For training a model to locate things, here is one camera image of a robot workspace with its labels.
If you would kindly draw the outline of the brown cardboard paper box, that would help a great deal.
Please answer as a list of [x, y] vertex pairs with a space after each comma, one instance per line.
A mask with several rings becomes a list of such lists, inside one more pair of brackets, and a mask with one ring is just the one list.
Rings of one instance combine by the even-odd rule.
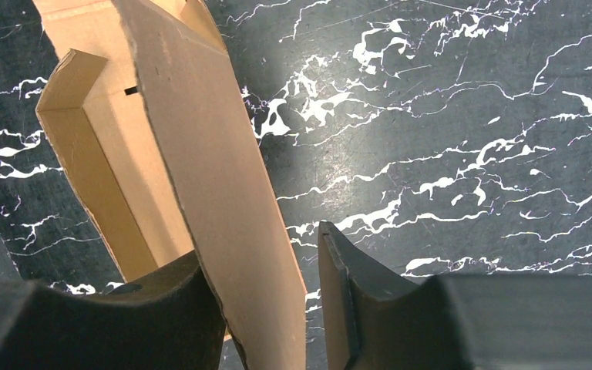
[[37, 106], [127, 280], [193, 251], [248, 369], [306, 366], [306, 290], [203, 1], [37, 1], [59, 64]]

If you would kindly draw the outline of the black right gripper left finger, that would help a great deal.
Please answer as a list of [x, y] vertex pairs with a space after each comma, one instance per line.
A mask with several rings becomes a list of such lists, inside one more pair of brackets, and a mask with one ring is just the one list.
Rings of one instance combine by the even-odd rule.
[[224, 332], [194, 252], [109, 294], [0, 283], [0, 369], [215, 369]]

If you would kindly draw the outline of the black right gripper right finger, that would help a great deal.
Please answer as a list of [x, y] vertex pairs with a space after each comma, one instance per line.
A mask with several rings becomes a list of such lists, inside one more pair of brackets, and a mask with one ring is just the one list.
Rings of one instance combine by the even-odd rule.
[[330, 369], [592, 369], [592, 276], [439, 274], [413, 283], [318, 227]]

